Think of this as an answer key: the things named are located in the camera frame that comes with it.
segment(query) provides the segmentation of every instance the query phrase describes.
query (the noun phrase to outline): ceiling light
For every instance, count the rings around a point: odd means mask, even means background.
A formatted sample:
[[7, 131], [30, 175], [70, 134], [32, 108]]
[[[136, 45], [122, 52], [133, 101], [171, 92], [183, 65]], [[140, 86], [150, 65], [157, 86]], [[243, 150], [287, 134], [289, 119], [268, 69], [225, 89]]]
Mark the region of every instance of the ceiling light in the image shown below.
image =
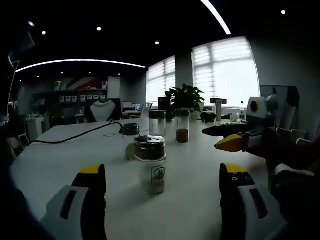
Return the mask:
[[65, 63], [65, 62], [97, 62], [97, 63], [109, 63], [109, 64], [122, 64], [122, 65], [137, 67], [137, 68], [143, 68], [143, 69], [146, 68], [145, 66], [121, 62], [121, 61], [109, 61], [109, 60], [99, 60], [99, 59], [65, 59], [65, 60], [45, 61], [45, 62], [36, 63], [36, 64], [30, 65], [30, 66], [25, 66], [23, 68], [20, 68], [20, 69], [16, 70], [15, 72], [18, 73], [20, 71], [30, 69], [33, 67], [37, 67], [37, 66], [41, 66], [41, 65]]
[[34, 23], [32, 21], [28, 21], [28, 24], [31, 26], [31, 27], [34, 27]]
[[213, 14], [213, 16], [216, 18], [216, 20], [220, 23], [221, 27], [223, 28], [224, 32], [227, 35], [230, 35], [231, 32], [225, 23], [225, 21], [222, 19], [221, 15], [218, 13], [216, 8], [212, 5], [212, 3], [209, 0], [201, 0], [201, 2], [209, 9], [209, 11]]

